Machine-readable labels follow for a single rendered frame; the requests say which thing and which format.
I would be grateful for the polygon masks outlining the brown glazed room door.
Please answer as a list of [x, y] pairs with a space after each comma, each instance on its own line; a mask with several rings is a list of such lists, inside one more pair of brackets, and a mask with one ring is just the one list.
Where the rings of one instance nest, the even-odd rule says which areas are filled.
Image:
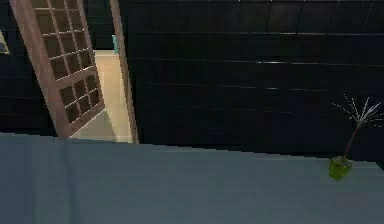
[[82, 0], [8, 0], [56, 133], [68, 138], [105, 109]]

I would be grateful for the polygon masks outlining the green pot house plant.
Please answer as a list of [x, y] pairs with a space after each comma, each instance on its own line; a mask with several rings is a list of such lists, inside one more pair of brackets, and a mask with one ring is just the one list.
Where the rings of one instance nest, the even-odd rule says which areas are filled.
[[346, 144], [343, 155], [335, 156], [330, 160], [328, 174], [336, 181], [340, 181], [346, 177], [352, 169], [353, 162], [348, 156], [350, 155], [351, 146], [357, 133], [367, 127], [384, 127], [384, 125], [381, 124], [381, 121], [384, 121], [384, 110], [381, 110], [383, 106], [382, 102], [369, 105], [370, 97], [367, 97], [362, 109], [359, 110], [353, 97], [348, 98], [344, 96], [344, 98], [349, 105], [349, 109], [336, 103], [333, 103], [333, 106], [340, 108], [348, 115], [349, 120], [352, 120], [354, 123], [354, 130]]

